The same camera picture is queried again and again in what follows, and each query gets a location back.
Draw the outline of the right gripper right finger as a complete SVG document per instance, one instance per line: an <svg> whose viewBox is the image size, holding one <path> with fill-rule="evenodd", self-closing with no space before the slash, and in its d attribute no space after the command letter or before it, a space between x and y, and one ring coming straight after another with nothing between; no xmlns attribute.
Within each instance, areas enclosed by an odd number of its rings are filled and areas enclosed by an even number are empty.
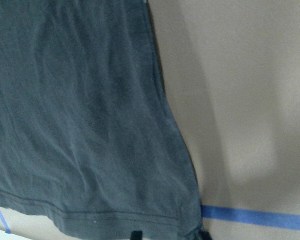
<svg viewBox="0 0 300 240"><path fill-rule="evenodd" d="M199 240L212 240L212 237L208 231L200 229L198 231L198 239Z"/></svg>

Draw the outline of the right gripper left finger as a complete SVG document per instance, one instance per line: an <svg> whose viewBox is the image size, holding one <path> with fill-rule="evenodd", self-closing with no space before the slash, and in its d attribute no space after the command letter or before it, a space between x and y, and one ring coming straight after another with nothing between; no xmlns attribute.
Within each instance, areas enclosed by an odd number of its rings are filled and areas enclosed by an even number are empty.
<svg viewBox="0 0 300 240"><path fill-rule="evenodd" d="M143 231L134 230L130 234L130 240L143 240Z"/></svg>

